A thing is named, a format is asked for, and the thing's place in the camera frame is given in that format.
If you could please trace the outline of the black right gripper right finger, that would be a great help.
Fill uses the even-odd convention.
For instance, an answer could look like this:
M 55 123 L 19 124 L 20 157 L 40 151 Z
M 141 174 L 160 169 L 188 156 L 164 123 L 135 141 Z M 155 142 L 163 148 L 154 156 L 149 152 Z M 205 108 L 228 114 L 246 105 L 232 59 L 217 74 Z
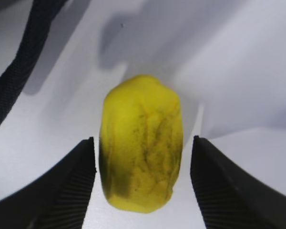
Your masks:
M 190 178 L 208 229 L 286 229 L 286 196 L 195 136 Z

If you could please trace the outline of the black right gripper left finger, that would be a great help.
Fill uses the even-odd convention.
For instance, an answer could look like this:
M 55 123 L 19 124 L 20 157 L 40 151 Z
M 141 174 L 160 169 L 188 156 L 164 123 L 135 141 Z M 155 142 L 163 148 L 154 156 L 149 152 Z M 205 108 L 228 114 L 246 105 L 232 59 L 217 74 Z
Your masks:
M 95 175 L 90 137 L 41 177 L 0 200 L 0 229 L 82 228 Z

